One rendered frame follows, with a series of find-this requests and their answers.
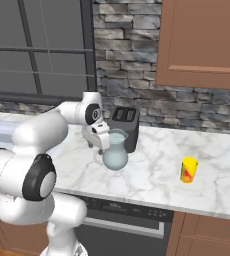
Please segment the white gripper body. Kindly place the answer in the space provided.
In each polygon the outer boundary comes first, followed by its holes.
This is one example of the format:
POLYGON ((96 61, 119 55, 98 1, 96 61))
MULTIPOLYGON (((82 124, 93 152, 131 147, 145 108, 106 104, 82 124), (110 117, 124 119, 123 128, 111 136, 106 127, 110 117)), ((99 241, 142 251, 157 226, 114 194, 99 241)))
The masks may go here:
POLYGON ((105 151, 110 147, 109 128, 102 126, 86 126, 82 128, 83 138, 99 150, 105 151))

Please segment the clear glass pitcher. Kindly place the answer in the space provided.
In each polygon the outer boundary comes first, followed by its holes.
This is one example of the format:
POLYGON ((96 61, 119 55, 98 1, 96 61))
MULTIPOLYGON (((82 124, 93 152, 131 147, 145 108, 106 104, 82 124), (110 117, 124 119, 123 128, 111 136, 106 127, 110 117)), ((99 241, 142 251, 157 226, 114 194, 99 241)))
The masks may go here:
POLYGON ((127 138, 128 134, 122 129, 111 129, 109 132, 110 147, 103 152, 101 160, 97 158, 99 151, 95 151, 93 153, 94 162, 113 171, 124 168, 128 162, 128 153, 125 148, 127 138))

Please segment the yellow cup with red print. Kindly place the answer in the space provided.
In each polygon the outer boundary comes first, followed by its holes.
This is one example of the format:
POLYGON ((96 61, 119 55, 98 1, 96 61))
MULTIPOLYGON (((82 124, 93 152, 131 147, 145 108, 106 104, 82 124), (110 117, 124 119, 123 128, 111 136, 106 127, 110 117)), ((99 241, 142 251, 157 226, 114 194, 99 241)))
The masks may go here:
POLYGON ((194 179, 198 161, 193 157, 184 157, 181 163, 180 179, 183 183, 191 183, 194 179))

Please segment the black toaster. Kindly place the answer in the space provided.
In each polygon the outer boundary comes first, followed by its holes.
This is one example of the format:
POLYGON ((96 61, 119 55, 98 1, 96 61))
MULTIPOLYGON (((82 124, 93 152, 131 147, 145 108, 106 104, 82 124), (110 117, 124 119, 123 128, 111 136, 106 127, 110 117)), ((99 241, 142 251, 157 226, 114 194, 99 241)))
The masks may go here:
POLYGON ((107 121, 111 129, 118 128, 128 134, 125 140, 125 148, 128 153, 136 149, 139 135, 140 111, 135 107, 117 106, 113 109, 107 121))

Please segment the black dishwasher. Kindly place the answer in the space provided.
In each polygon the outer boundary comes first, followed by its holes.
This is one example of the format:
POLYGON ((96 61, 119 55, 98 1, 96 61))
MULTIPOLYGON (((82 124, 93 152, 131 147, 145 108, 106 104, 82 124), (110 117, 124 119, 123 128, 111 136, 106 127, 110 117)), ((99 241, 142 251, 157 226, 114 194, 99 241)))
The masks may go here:
POLYGON ((75 229, 89 256, 166 256, 174 212, 79 196, 87 217, 75 229))

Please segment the steel sink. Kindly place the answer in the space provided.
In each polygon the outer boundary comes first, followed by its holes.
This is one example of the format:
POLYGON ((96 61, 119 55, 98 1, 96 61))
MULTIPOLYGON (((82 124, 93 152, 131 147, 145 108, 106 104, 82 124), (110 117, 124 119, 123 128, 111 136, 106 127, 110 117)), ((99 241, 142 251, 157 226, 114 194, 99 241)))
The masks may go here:
POLYGON ((12 135, 20 122, 0 120, 0 148, 11 149, 13 147, 12 135))

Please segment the dark framed window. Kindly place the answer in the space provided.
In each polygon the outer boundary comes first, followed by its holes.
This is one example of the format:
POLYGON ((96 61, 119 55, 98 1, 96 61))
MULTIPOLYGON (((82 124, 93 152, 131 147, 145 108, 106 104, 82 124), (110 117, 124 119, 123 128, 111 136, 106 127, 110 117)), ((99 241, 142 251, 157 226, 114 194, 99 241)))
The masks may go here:
POLYGON ((0 101, 56 105, 97 89, 91 0, 0 0, 0 101))

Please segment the brown base cupboard door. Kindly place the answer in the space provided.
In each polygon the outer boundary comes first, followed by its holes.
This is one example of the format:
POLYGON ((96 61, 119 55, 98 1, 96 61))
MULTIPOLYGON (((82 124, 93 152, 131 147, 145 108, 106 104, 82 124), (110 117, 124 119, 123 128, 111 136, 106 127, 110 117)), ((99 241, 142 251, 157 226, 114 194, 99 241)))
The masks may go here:
POLYGON ((230 244, 181 235, 176 256, 230 256, 230 244))
POLYGON ((39 256, 48 245, 46 223, 19 226, 0 220, 0 249, 26 256, 39 256))

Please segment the brown drawer front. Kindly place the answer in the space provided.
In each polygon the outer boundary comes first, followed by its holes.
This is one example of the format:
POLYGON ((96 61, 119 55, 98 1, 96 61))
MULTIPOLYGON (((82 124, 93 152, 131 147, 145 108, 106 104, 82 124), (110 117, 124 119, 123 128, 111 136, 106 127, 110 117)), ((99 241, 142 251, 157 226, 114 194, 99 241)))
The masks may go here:
POLYGON ((186 214, 182 235, 230 243, 230 220, 186 214))

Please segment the brown wall cupboard door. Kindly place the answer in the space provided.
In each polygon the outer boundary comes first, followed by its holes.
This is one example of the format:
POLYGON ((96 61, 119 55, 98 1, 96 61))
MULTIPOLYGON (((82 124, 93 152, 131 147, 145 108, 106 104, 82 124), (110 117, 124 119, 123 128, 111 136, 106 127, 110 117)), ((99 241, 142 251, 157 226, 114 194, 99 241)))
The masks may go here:
POLYGON ((156 83, 230 90, 230 0, 163 0, 156 83))

